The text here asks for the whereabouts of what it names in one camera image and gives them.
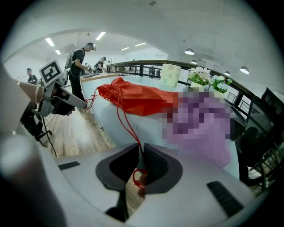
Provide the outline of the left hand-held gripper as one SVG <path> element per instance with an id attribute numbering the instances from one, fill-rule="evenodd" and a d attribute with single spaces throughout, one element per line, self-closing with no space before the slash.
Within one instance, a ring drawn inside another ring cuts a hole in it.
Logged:
<path id="1" fill-rule="evenodd" d="M 56 60 L 39 70 L 43 82 L 43 97 L 36 114 L 47 117 L 49 114 L 67 115 L 74 107 L 85 109 L 87 104 L 65 89 L 67 72 L 62 71 Z"/>

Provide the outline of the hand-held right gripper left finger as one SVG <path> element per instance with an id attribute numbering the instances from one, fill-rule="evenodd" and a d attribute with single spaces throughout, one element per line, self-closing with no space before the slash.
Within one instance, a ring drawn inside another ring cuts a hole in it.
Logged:
<path id="1" fill-rule="evenodd" d="M 107 219 L 127 226 L 126 184 L 138 164 L 139 145 L 126 144 L 55 162 L 68 183 Z"/>

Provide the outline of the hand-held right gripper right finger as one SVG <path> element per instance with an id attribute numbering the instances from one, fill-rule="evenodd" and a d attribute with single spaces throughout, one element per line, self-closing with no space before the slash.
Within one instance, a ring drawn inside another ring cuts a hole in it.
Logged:
<path id="1" fill-rule="evenodd" d="M 177 150 L 145 144 L 145 199 L 127 220 L 132 227 L 232 227 L 255 199 L 216 165 Z"/>

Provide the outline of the person's right hand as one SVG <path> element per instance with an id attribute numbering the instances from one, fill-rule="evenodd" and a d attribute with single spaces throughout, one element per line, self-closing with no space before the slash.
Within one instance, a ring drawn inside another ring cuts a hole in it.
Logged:
<path id="1" fill-rule="evenodd" d="M 141 188 L 139 188 L 139 190 L 138 190 L 138 196 L 141 197 L 141 198 L 145 198 L 145 188 L 146 188 L 147 175 L 148 174 L 144 173 L 139 177 L 139 183 L 140 183 Z"/>

